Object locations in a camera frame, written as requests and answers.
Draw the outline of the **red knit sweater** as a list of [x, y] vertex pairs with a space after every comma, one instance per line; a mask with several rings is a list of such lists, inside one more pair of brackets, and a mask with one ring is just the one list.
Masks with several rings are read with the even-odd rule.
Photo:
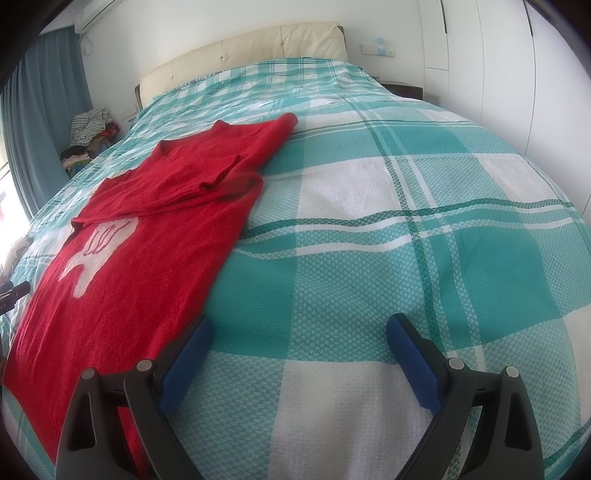
[[9, 444], [34, 475], [54, 474], [66, 410], [85, 368], [115, 374], [156, 357], [202, 312], [215, 348], [286, 350], [266, 281], [221, 280], [263, 192], [260, 171], [297, 126], [286, 113], [158, 142], [136, 168], [103, 180], [73, 217], [16, 327], [3, 375]]

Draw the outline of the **pile of clothes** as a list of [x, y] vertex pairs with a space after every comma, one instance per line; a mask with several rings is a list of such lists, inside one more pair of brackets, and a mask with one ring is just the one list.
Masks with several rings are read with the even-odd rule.
[[73, 178], [100, 153], [110, 148], [119, 135], [119, 125], [106, 108], [93, 108], [73, 117], [69, 146], [61, 152], [60, 162]]

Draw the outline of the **patterned beige pillow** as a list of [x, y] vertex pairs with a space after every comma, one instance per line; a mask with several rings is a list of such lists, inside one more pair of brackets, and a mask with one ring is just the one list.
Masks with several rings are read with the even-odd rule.
[[12, 275], [12, 272], [18, 265], [20, 259], [23, 257], [32, 243], [33, 240], [31, 238], [23, 237], [10, 248], [4, 263], [1, 265], [1, 273], [5, 277], [10, 277]]

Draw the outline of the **blue curtain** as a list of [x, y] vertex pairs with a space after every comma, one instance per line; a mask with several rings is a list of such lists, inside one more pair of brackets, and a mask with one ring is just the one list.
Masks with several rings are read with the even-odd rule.
[[27, 217], [69, 181], [60, 154], [70, 145], [73, 117], [91, 108], [74, 29], [39, 36], [1, 93], [5, 151]]

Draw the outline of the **teal plaid bed cover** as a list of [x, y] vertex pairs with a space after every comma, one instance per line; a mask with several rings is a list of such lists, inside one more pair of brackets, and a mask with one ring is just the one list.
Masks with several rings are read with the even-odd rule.
[[266, 281], [287, 350], [211, 350], [170, 423], [208, 479], [393, 479], [432, 415], [391, 354], [405, 314], [449, 357], [516, 368], [562, 479], [590, 438], [590, 228], [538, 166], [489, 130], [394, 96], [339, 60], [280, 59], [158, 96], [126, 137], [33, 218], [1, 318], [7, 355], [34, 288], [99, 184], [162, 140], [217, 121], [297, 117], [219, 273]]

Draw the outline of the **white air conditioner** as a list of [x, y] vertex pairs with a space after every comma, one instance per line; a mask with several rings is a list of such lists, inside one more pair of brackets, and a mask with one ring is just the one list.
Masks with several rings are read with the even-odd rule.
[[78, 35], [88, 33], [103, 17], [120, 4], [118, 0], [92, 0], [78, 12], [74, 31]]

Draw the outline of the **dark bedside table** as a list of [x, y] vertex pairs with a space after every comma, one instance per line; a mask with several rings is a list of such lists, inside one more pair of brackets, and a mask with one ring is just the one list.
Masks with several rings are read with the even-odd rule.
[[419, 86], [396, 83], [396, 82], [383, 82], [382, 86], [394, 95], [410, 98], [415, 100], [423, 99], [423, 88]]

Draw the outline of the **white wardrobe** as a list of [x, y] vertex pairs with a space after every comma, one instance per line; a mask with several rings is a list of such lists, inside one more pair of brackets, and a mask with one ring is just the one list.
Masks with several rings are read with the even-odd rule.
[[421, 1], [426, 100], [479, 123], [583, 209], [590, 197], [590, 79], [523, 1]]

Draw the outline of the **cream padded headboard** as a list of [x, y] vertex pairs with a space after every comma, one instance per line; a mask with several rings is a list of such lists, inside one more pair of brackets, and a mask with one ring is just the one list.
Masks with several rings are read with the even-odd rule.
[[237, 35], [188, 51], [143, 76], [134, 93], [140, 108], [200, 77], [281, 58], [348, 59], [346, 35], [336, 22], [303, 22]]

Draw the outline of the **white wall socket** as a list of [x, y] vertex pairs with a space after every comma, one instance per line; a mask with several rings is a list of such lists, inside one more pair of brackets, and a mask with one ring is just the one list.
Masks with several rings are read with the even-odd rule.
[[366, 42], [361, 44], [361, 51], [363, 55], [394, 58], [396, 50], [394, 43], [383, 38], [377, 38], [373, 42]]

